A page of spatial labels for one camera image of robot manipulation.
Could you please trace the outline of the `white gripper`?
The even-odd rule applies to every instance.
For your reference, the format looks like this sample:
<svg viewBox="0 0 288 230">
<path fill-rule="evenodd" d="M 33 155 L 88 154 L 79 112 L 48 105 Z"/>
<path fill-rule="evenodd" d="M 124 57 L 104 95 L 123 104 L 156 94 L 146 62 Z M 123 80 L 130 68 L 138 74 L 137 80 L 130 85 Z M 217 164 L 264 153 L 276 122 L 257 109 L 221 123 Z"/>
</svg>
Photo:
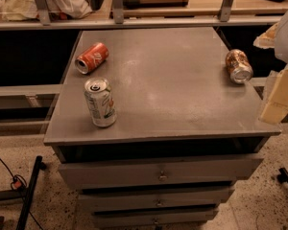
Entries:
<svg viewBox="0 0 288 230">
<path fill-rule="evenodd" d="M 253 45 L 260 49 L 275 47 L 276 58 L 288 63 L 288 11 L 265 33 L 258 36 Z M 288 114 L 288 64 L 275 78 L 271 92 L 263 106 L 260 120 L 279 124 Z"/>
</svg>

